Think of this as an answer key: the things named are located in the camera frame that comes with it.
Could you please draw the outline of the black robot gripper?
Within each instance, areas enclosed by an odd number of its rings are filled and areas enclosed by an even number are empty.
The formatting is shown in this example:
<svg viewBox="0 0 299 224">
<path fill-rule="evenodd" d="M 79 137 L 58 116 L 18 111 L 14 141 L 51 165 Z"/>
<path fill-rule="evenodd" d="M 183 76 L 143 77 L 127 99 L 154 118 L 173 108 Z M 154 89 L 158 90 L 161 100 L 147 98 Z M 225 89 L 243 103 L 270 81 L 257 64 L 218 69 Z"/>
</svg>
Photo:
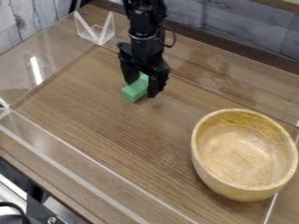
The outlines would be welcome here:
<svg viewBox="0 0 299 224">
<path fill-rule="evenodd" d="M 165 60 L 166 34 L 155 33 L 150 36 L 130 34 L 131 42 L 119 42 L 119 61 L 126 84 L 131 85 L 141 77 L 141 71 L 158 68 L 161 73 L 149 74 L 147 97 L 155 98 L 165 91 L 171 68 Z"/>
</svg>

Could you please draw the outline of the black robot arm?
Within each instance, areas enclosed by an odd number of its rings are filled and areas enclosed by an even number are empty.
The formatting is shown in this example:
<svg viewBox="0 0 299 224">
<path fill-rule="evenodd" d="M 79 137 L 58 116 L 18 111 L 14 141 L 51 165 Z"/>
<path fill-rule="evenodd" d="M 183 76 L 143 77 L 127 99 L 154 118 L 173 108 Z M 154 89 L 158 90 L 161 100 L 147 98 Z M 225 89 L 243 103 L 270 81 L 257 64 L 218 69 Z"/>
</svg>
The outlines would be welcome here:
<svg viewBox="0 0 299 224">
<path fill-rule="evenodd" d="M 119 42 L 121 68 L 126 83 L 134 84 L 141 74 L 149 76 L 147 97 L 155 98 L 165 91 L 171 72 L 165 60 L 166 44 L 165 19 L 167 6 L 165 0 L 123 0 L 126 16 L 130 21 L 131 42 Z"/>
</svg>

